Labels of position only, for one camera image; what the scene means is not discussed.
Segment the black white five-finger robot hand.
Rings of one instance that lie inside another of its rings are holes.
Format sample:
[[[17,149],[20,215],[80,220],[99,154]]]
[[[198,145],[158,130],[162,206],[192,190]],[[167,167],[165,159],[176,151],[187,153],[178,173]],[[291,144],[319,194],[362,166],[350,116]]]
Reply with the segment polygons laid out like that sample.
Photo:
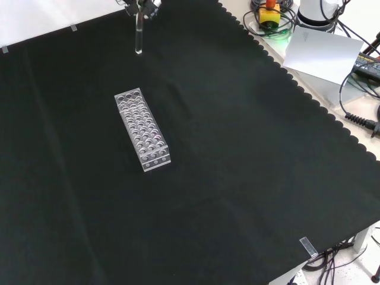
[[[161,0],[116,0],[116,3],[125,8],[129,16],[136,16],[140,12],[145,19],[153,18],[161,4]]]

